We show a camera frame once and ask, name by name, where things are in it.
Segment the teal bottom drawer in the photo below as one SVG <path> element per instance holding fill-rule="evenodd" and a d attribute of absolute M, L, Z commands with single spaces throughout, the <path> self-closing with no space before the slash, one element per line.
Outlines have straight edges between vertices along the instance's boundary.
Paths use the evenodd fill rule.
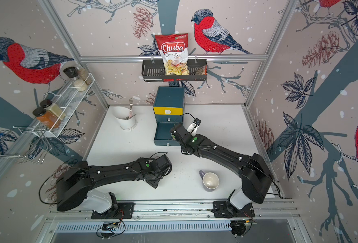
<path fill-rule="evenodd" d="M 157 122 L 154 144 L 156 146 L 179 146 L 179 142 L 173 139 L 170 130 L 174 123 Z"/>

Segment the yellow top drawer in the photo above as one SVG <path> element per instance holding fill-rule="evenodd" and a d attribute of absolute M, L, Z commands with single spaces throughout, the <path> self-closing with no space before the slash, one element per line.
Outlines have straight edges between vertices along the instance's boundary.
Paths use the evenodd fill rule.
<path fill-rule="evenodd" d="M 184 109 L 182 107 L 153 107 L 154 113 L 156 115 L 182 115 Z"/>

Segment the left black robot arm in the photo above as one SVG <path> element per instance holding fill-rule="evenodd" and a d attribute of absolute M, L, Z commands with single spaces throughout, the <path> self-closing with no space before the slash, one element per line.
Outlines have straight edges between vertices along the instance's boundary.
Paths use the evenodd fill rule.
<path fill-rule="evenodd" d="M 72 210 L 87 201 L 90 191 L 117 182 L 144 181 L 156 189 L 172 168 L 166 154 L 112 166 L 90 166 L 87 161 L 79 162 L 56 180 L 56 209 L 60 212 Z"/>

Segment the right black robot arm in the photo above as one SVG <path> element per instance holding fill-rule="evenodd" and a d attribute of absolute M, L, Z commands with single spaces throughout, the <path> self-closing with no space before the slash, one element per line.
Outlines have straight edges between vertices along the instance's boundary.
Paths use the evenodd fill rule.
<path fill-rule="evenodd" d="M 231 151 L 201 134 L 192 135 L 182 124 L 175 125 L 170 133 L 179 142 L 183 154 L 211 160 L 231 170 L 241 179 L 241 191 L 235 192 L 230 198 L 230 204 L 235 208 L 242 209 L 249 203 L 264 202 L 274 179 L 262 156 Z"/>

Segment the teal drawer cabinet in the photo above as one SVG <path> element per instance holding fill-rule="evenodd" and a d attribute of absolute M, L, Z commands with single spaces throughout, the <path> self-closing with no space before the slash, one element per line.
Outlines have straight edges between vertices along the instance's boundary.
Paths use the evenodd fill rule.
<path fill-rule="evenodd" d="M 184 95 L 185 95 L 185 89 L 183 87 L 170 87 L 170 86 L 159 87 L 153 107 L 154 106 L 182 107 L 184 109 L 184 105 L 185 105 Z"/>

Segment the purple mug white inside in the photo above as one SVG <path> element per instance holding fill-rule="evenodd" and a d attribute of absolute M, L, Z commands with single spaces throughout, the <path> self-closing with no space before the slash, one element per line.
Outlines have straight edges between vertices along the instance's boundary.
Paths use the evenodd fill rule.
<path fill-rule="evenodd" d="M 202 170 L 200 170 L 199 175 L 202 179 L 203 187 L 206 191 L 211 192 L 218 188 L 220 184 L 220 180 L 215 173 L 212 172 L 205 173 Z"/>

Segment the white utensil cup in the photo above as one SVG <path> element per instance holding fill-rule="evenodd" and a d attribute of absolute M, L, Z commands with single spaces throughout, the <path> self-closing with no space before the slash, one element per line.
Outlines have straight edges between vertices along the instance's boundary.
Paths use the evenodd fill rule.
<path fill-rule="evenodd" d="M 129 108 L 111 106 L 110 109 L 122 130 L 130 131 L 137 126 L 135 114 L 133 114 Z"/>

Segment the metal fork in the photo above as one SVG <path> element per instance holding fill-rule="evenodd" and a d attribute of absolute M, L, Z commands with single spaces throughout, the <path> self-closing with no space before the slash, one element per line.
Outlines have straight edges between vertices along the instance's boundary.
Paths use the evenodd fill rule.
<path fill-rule="evenodd" d="M 132 111 L 133 106 L 134 106 L 133 99 L 129 98 L 129 115 L 126 117 L 126 120 L 129 120 L 135 116 L 135 114 Z"/>

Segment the Chuba cassava chips bag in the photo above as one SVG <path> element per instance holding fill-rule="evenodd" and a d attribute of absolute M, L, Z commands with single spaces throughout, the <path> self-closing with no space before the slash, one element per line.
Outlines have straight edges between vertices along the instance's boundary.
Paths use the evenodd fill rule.
<path fill-rule="evenodd" d="M 189 75 L 188 34 L 156 35 L 155 40 L 163 60 L 165 75 Z"/>

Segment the orange spice jar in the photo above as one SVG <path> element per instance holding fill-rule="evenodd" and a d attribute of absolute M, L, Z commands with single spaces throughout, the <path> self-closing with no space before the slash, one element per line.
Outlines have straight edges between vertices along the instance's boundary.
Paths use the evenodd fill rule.
<path fill-rule="evenodd" d="M 43 107 L 34 109 L 33 115 L 49 129 L 57 129 L 60 126 L 60 119 L 51 111 L 48 111 Z"/>

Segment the brown spice jar rear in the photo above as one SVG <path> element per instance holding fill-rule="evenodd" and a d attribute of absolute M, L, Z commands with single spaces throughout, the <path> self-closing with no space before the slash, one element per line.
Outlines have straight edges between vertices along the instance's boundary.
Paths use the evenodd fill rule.
<path fill-rule="evenodd" d="M 88 70 L 81 65 L 78 65 L 76 69 L 78 71 L 79 77 L 85 82 L 85 84 L 90 85 L 92 83 L 92 76 Z"/>

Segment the yellow spice jar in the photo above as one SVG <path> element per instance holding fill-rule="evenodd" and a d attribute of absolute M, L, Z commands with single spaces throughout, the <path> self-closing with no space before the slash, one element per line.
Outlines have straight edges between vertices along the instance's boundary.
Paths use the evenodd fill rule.
<path fill-rule="evenodd" d="M 41 101 L 40 106 L 53 113 L 60 120 L 63 120 L 66 116 L 66 113 L 57 104 L 53 103 L 49 99 Z"/>

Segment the white spice jar black lid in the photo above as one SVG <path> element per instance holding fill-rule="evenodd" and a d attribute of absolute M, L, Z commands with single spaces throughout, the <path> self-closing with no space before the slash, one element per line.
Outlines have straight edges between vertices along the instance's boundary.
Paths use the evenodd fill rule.
<path fill-rule="evenodd" d="M 73 86 L 78 90 L 78 92 L 87 90 L 88 85 L 86 84 L 86 81 L 80 78 L 78 70 L 75 67 L 65 68 L 63 72 L 72 80 Z"/>

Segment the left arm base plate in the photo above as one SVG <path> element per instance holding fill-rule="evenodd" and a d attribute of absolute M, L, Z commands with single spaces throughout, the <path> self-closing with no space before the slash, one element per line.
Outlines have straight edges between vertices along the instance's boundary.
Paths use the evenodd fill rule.
<path fill-rule="evenodd" d="M 93 211 L 91 218 L 93 220 L 109 220 L 109 219 L 131 219 L 133 215 L 135 203 L 118 202 L 116 206 L 110 208 L 104 213 Z"/>

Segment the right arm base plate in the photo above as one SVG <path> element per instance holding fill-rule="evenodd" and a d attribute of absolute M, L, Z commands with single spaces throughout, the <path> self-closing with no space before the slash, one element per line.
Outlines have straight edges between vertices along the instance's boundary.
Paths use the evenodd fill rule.
<path fill-rule="evenodd" d="M 253 218 L 255 216 L 252 203 L 247 204 L 243 209 L 237 209 L 230 202 L 214 201 L 210 211 L 216 218 Z"/>

